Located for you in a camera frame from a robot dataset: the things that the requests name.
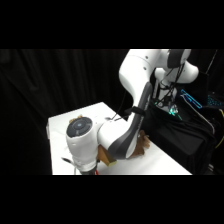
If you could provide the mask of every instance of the black curtain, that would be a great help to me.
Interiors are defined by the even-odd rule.
[[[224,49],[192,49],[188,61],[209,74],[209,91],[224,95]]]
[[[206,71],[215,50],[194,49],[189,61]],[[1,49],[1,173],[51,174],[48,118],[98,102],[117,110],[124,94],[118,71],[128,51]],[[219,77],[215,64],[210,72]],[[221,86],[215,80],[212,86]],[[128,95],[121,111],[131,105]]]

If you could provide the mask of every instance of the wooden block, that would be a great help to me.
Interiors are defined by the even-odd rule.
[[[130,158],[145,155],[144,148],[149,148],[149,147],[150,147],[149,136],[145,135],[144,131],[140,131],[135,151],[133,152]]]
[[[98,147],[98,160],[102,161],[108,167],[117,163],[117,160],[115,160],[102,145]]]

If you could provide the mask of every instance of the white table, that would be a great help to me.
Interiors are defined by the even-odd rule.
[[[115,112],[106,104],[98,103],[49,118],[47,129],[51,145],[53,175],[74,175],[74,167],[61,158],[72,160],[65,136],[69,121],[79,115],[90,118],[95,116],[113,117]],[[126,121],[121,119],[117,122],[122,124]],[[118,161],[110,168],[100,162],[97,170],[99,175],[191,175],[152,142],[150,148],[146,149],[144,156]]]

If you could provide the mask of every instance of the table surface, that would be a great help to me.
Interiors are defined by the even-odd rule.
[[[113,117],[115,112],[106,104],[98,103],[49,118],[48,137],[51,145],[53,175],[74,175],[74,167],[61,158],[72,160],[66,142],[66,130],[69,121],[80,115],[90,118]],[[117,122],[122,125],[126,121],[121,119]],[[144,156],[118,161],[116,165],[109,168],[100,162],[97,170],[99,175],[191,175],[152,142],[150,148],[145,150]]]

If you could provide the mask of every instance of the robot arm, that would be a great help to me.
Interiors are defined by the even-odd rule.
[[[171,83],[175,82],[177,79],[178,70],[179,68],[175,68],[173,70],[164,70],[162,68],[157,68],[155,71],[155,77],[157,79],[157,82],[160,84],[158,107],[166,112],[169,112],[171,109],[168,104],[171,105],[176,98],[177,90],[174,89],[172,93],[169,93],[169,89],[171,87]],[[198,68],[186,61],[177,83],[191,83],[195,81],[195,79],[198,77],[198,74]]]
[[[155,68],[169,71],[178,68],[190,55],[190,49],[133,49],[130,50],[119,71],[119,78],[124,88],[133,97],[132,111],[125,126],[116,121],[102,122],[95,126],[95,121],[77,120],[67,130],[67,143],[73,155],[74,164],[86,173],[97,165],[97,147],[101,144],[117,160],[129,158],[136,147],[144,111],[148,109],[152,86],[150,77]]]

